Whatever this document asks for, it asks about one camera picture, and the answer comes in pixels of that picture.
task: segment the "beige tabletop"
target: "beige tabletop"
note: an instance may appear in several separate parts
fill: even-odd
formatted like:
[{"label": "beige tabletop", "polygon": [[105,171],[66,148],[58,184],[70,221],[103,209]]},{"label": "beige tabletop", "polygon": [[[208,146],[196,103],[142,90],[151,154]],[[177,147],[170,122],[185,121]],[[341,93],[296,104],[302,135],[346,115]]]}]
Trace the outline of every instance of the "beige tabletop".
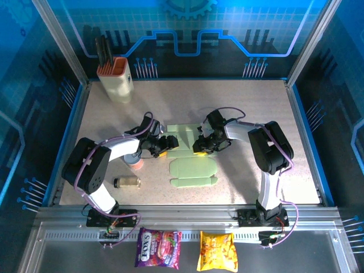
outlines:
[{"label": "beige tabletop", "polygon": [[[78,138],[100,141],[140,125],[146,111],[164,125],[200,123],[217,107],[234,106],[245,111],[245,121],[277,121],[295,157],[295,168],[282,175],[281,195],[298,204],[318,204],[312,175],[305,156],[283,81],[180,80],[134,81],[134,95],[128,104],[112,103],[100,82],[92,85]],[[225,118],[239,115],[221,110]],[[121,159],[109,163],[104,184],[120,204],[254,204],[260,191],[260,169],[249,143],[233,145],[213,157],[218,181],[211,187],[175,188],[170,184],[166,156],[145,159],[144,166],[132,171]],[[115,177],[137,175],[140,188],[115,189]],[[65,183],[60,204],[84,204]]]}]

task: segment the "snack bag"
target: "snack bag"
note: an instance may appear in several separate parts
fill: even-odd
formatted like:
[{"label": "snack bag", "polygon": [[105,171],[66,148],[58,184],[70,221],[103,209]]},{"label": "snack bag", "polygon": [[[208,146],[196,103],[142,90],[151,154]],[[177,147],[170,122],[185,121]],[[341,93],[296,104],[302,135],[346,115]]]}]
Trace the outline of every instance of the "snack bag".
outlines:
[{"label": "snack bag", "polygon": [[234,234],[208,234],[201,231],[201,251],[197,271],[226,269],[238,272]]},{"label": "snack bag", "polygon": [[138,236],[135,267],[163,266],[178,269],[181,251],[180,231],[141,228]]}]

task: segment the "blue edge trim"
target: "blue edge trim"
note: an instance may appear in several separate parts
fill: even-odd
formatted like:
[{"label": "blue edge trim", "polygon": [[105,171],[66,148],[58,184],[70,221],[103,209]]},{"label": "blue edge trim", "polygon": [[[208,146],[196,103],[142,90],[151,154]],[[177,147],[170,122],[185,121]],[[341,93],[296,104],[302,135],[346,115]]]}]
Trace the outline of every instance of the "blue edge trim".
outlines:
[{"label": "blue edge trim", "polygon": [[297,104],[298,104],[298,108],[299,108],[301,116],[302,116],[303,124],[304,124],[305,130],[307,132],[308,141],[309,141],[309,143],[311,145],[313,158],[314,158],[314,160],[316,162],[317,169],[318,169],[318,175],[321,178],[321,184],[322,184],[322,188],[324,190],[323,194],[326,196],[328,206],[335,206],[335,203],[334,203],[334,200],[333,200],[333,197],[331,195],[330,188],[329,188],[329,184],[328,184],[328,181],[327,181],[326,176],[325,176],[324,168],[322,167],[321,160],[320,160],[320,157],[319,157],[319,153],[317,152],[316,144],[315,144],[315,141],[313,140],[313,135],[311,133],[311,130],[309,129],[309,124],[308,124],[308,121],[307,121],[305,110],[303,108],[303,104],[302,104],[300,95],[298,93],[297,86],[295,84],[293,85],[293,92],[295,94]]},{"label": "blue edge trim", "polygon": [[68,118],[66,129],[65,129],[64,134],[63,134],[62,142],[61,142],[61,145],[60,145],[59,150],[58,150],[57,158],[56,158],[56,161],[55,161],[55,165],[53,167],[53,171],[51,173],[51,178],[49,179],[48,187],[47,187],[47,190],[46,190],[45,195],[44,195],[42,206],[48,206],[49,198],[51,197],[52,188],[53,188],[54,183],[55,183],[56,175],[57,175],[58,169],[61,167],[60,166],[61,158],[62,158],[64,149],[65,149],[66,141],[67,141],[68,135],[69,135],[70,130],[71,130],[71,125],[72,125],[73,119],[74,119],[75,114],[76,114],[76,109],[78,107],[78,103],[80,102],[82,89],[83,89],[83,86],[80,84],[80,86],[78,87],[75,102],[73,104],[71,113],[70,113],[69,118]]}]

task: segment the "gear logo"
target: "gear logo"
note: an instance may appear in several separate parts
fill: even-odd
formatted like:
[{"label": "gear logo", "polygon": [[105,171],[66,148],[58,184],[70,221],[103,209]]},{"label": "gear logo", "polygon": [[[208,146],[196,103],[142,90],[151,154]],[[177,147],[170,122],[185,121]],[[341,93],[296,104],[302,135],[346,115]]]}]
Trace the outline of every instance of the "gear logo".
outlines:
[{"label": "gear logo", "polygon": [[21,27],[31,22],[33,10],[30,0],[0,0],[0,9],[7,9]]},{"label": "gear logo", "polygon": [[206,11],[211,11],[216,0],[162,0],[164,11],[169,11],[171,16],[177,15],[178,19],[197,19],[198,15],[204,16]]}]

